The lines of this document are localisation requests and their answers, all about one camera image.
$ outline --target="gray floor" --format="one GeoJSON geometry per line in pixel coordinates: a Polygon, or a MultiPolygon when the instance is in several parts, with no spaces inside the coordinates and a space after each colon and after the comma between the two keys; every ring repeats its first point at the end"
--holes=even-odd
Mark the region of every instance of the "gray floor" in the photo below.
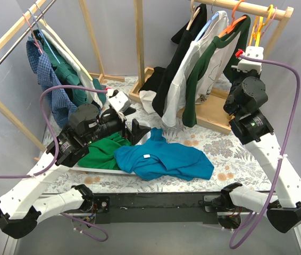
{"type": "MultiPolygon", "coordinates": [[[[115,223],[101,226],[110,234],[104,243],[74,231],[71,220],[54,216],[20,239],[14,254],[301,254],[295,232],[279,233],[267,219],[262,220],[250,238],[236,250],[229,249],[230,232],[201,227],[198,223],[115,223]]],[[[89,231],[103,237],[95,229],[89,231]]]]}

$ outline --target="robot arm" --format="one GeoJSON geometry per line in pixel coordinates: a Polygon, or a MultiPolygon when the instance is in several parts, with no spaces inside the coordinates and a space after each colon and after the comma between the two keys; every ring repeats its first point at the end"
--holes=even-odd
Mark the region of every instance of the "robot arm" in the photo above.
{"type": "Polygon", "coordinates": [[[89,211],[96,204],[95,196],[84,184],[73,186],[68,192],[38,199],[59,176],[66,173],[78,160],[89,153],[88,145],[122,131],[123,137],[135,145],[151,129],[140,126],[134,119],[131,130],[124,117],[135,110],[122,92],[109,99],[111,108],[98,117],[92,104],[81,105],[57,137],[60,151],[56,163],[45,173],[35,176],[54,159],[52,142],[38,163],[30,170],[31,178],[22,179],[8,193],[0,197],[0,228],[7,235],[19,239],[30,233],[38,223],[71,209],[89,211]]]}
{"type": "MultiPolygon", "coordinates": [[[[245,55],[263,59],[263,48],[249,46],[245,55]]],[[[259,108],[267,102],[265,84],[260,80],[261,63],[242,59],[233,68],[239,72],[232,84],[224,110],[234,118],[231,129],[245,148],[259,162],[272,182],[280,156],[280,146],[273,128],[259,108]]],[[[283,157],[275,192],[267,208],[266,215],[271,224],[286,233],[301,223],[301,178],[287,157],[283,157]]],[[[226,208],[245,207],[260,212],[267,200],[267,194],[252,191],[240,183],[228,185],[222,195],[212,204],[226,208]]]]}

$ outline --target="white label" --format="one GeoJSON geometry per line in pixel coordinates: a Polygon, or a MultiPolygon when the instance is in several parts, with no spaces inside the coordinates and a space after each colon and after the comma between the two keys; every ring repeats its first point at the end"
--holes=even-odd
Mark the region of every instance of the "white label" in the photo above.
{"type": "Polygon", "coordinates": [[[94,126],[96,126],[96,125],[97,125],[97,123],[94,122],[94,123],[89,124],[88,126],[89,126],[90,128],[92,128],[92,127],[94,127],[94,126]]]}

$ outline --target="blue t-shirt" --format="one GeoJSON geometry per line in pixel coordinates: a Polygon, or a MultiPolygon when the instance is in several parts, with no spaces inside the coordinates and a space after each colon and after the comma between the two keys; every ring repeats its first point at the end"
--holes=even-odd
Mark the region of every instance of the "blue t-shirt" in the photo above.
{"type": "Polygon", "coordinates": [[[206,155],[193,147],[167,143],[162,129],[153,128],[152,135],[143,145],[122,146],[114,152],[121,170],[136,173],[146,180],[163,175],[187,181],[193,178],[209,180],[214,166],[206,155]]]}

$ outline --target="floral tablecloth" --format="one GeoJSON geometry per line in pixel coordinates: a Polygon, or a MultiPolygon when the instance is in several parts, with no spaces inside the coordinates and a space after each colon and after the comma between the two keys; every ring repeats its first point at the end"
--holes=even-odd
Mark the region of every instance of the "floral tablecloth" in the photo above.
{"type": "MultiPolygon", "coordinates": [[[[137,77],[128,77],[125,82],[104,81],[105,85],[129,93],[136,83],[137,77]]],[[[72,185],[84,183],[93,192],[198,192],[220,191],[224,186],[240,182],[254,190],[269,190],[270,181],[253,156],[241,145],[233,135],[220,134],[213,130],[195,125],[193,128],[185,127],[180,118],[174,127],[162,123],[156,114],[147,114],[142,105],[135,103],[136,113],[128,119],[136,118],[147,121],[151,127],[162,128],[163,136],[168,142],[178,142],[186,146],[194,146],[203,151],[214,165],[214,172],[210,180],[195,178],[192,181],[181,180],[176,177],[162,176],[145,181],[136,175],[87,173],[70,170],[59,177],[46,193],[61,193],[68,191],[72,185]]],[[[53,118],[51,123],[56,131],[60,132],[53,118]]],[[[47,130],[44,145],[51,142],[52,138],[47,130]]]]}

